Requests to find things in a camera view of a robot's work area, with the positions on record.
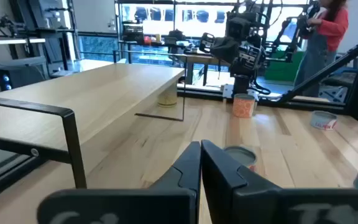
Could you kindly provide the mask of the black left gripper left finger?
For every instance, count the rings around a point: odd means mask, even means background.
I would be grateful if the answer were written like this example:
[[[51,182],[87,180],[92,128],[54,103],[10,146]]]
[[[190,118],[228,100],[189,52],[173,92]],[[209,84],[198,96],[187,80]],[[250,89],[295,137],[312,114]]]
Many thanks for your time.
[[[201,146],[191,142],[146,189],[66,189],[37,209],[38,224],[197,224]]]

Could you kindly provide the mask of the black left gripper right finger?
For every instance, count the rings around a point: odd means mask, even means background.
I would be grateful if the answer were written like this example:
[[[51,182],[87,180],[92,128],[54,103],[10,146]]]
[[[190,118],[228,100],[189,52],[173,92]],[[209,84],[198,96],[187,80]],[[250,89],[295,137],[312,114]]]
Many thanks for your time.
[[[358,189],[284,189],[201,142],[213,224],[358,224]]]

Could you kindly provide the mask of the orange white pasta can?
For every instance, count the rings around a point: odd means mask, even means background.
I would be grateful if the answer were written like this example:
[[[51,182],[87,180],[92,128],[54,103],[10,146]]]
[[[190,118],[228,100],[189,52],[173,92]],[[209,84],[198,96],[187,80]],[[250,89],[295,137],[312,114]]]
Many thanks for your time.
[[[255,171],[257,156],[253,150],[243,146],[228,146],[224,148],[224,151],[236,161],[240,162],[243,166],[246,166],[250,170]]]

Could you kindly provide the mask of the orange patterned can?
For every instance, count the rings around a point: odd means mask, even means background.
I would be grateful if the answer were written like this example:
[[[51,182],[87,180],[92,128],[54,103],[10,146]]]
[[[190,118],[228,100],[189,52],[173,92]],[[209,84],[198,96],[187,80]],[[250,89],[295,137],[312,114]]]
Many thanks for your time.
[[[239,118],[251,118],[254,112],[255,98],[252,95],[238,93],[234,95],[232,113]]]

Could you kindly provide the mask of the tall carrots can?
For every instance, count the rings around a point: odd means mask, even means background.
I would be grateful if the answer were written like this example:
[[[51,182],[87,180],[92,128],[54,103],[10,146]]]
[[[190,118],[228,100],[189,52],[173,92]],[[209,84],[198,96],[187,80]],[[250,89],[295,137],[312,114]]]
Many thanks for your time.
[[[163,91],[157,100],[157,104],[164,108],[170,108],[177,105],[177,84],[173,83]]]

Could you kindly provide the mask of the wooden background table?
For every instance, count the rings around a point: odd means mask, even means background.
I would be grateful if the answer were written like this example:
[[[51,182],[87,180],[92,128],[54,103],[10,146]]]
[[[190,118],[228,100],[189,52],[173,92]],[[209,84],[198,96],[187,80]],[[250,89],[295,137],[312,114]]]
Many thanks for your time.
[[[210,55],[182,54],[177,56],[185,68],[186,85],[207,86],[219,80],[221,72],[228,72],[229,64]]]

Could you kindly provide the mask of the green board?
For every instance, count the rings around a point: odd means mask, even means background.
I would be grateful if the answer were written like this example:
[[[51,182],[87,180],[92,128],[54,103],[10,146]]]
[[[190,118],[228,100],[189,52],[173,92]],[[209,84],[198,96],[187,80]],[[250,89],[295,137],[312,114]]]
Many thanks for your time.
[[[265,70],[265,78],[273,81],[293,82],[298,71],[298,67],[303,58],[304,52],[295,52],[291,63],[269,62]]]

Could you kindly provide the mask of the person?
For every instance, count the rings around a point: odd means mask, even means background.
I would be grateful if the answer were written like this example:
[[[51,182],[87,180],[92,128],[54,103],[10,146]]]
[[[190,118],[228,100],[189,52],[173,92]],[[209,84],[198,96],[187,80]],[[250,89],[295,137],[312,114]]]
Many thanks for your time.
[[[318,0],[324,11],[308,19],[314,31],[304,35],[306,50],[296,73],[294,87],[334,62],[337,49],[349,27],[347,0]]]

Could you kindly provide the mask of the black table edge rail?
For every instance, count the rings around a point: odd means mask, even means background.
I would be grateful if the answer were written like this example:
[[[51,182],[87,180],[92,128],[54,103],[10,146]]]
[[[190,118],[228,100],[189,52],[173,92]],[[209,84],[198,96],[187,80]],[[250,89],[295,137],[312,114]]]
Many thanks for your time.
[[[196,98],[201,100],[213,100],[213,101],[224,101],[232,103],[233,99],[229,96],[228,98],[223,96],[223,91],[202,89],[198,86],[185,85],[179,83],[177,85],[178,96],[186,98]],[[267,99],[259,100],[258,105],[268,106],[272,108],[285,108],[291,110],[304,110],[304,111],[327,111],[334,114],[348,115],[344,106],[335,105],[334,103],[324,101],[307,101],[301,99],[292,99],[288,102],[276,102]]]

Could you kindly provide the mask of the black diagonal frame strut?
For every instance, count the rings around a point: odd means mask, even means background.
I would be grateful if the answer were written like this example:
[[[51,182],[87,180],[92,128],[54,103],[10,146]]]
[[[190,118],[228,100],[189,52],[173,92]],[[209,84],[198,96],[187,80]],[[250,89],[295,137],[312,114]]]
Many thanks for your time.
[[[292,100],[299,93],[302,93],[304,90],[308,89],[312,85],[320,82],[322,79],[326,78],[332,72],[335,72],[340,67],[349,63],[351,60],[353,60],[357,56],[358,56],[358,45],[355,46],[353,49],[350,49],[350,51],[348,51],[347,54],[343,55],[341,58],[339,58],[335,62],[331,63],[327,67],[324,67],[318,73],[314,74],[312,77],[305,80],[303,83],[298,85],[292,91],[289,91],[286,94],[282,95],[278,102],[286,103],[286,102]]]

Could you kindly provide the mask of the wooden shelf with black frame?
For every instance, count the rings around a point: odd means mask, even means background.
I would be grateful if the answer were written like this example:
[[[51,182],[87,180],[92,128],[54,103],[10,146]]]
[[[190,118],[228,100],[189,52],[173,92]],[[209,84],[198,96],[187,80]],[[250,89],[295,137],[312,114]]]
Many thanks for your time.
[[[0,92],[0,150],[61,164],[63,181],[86,174],[130,119],[185,70],[113,63]]]

